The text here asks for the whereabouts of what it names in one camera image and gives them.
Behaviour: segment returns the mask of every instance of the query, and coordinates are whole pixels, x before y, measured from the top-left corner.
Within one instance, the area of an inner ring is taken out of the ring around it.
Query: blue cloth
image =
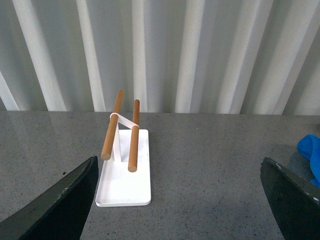
[[[308,134],[298,142],[297,149],[310,161],[310,168],[315,176],[311,183],[320,188],[320,139]]]

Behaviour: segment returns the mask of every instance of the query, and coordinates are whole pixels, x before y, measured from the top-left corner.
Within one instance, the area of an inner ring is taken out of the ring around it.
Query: curtain fold
[[[0,2],[0,110],[320,115],[320,0]]]

